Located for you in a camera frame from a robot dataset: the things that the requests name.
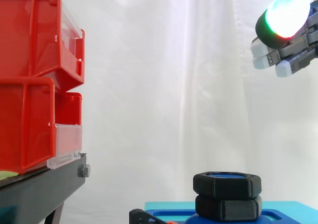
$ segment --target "white fingertip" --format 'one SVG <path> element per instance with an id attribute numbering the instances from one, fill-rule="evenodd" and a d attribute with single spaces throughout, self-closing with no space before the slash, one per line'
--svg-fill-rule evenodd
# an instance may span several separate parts
<path id="1" fill-rule="evenodd" d="M 269 68 L 269 62 L 267 56 L 263 57 L 254 57 L 253 58 L 254 68 L 256 69 L 266 69 Z"/>
<path id="2" fill-rule="evenodd" d="M 260 41 L 260 39 L 256 39 L 250 46 L 253 56 L 262 57 L 268 54 L 268 48 L 265 44 Z"/>
<path id="3" fill-rule="evenodd" d="M 290 63 L 286 60 L 281 61 L 276 65 L 276 75 L 278 77 L 287 77 L 292 74 Z"/>

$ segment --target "bolt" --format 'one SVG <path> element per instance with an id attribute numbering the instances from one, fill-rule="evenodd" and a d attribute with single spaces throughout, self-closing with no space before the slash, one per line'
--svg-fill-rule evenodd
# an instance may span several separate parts
<path id="1" fill-rule="evenodd" d="M 144 224 L 144 220 L 142 218 L 138 219 L 136 224 Z"/>
<path id="2" fill-rule="evenodd" d="M 88 178 L 90 174 L 90 165 L 89 164 L 82 164 L 79 167 L 78 177 L 79 178 Z"/>

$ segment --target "red storage drawer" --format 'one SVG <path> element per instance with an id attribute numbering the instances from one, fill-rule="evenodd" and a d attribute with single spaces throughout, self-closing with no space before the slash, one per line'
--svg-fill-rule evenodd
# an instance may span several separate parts
<path id="1" fill-rule="evenodd" d="M 80 158 L 79 93 L 56 94 L 48 77 L 2 77 L 0 98 L 0 171 L 22 174 Z"/>
<path id="2" fill-rule="evenodd" d="M 83 84 L 84 32 L 62 0 L 0 0 L 0 21 L 0 77 L 47 76 L 59 91 Z"/>

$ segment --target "black clamp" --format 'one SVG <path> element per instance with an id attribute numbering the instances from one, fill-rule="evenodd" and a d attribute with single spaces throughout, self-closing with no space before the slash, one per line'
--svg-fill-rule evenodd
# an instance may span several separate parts
<path id="1" fill-rule="evenodd" d="M 141 209 L 133 209 L 129 212 L 129 224 L 167 224 Z"/>

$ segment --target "black hexagonal nut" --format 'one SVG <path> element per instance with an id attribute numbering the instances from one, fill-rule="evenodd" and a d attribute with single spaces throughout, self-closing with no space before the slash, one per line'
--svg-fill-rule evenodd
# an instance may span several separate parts
<path id="1" fill-rule="evenodd" d="M 193 190 L 216 200 L 250 200 L 262 191 L 257 175 L 237 172 L 205 172 L 193 177 Z"/>
<path id="2" fill-rule="evenodd" d="M 204 218 L 218 222 L 252 222 L 260 217 L 262 199 L 252 200 L 212 200 L 203 196 L 195 199 L 195 211 Z"/>

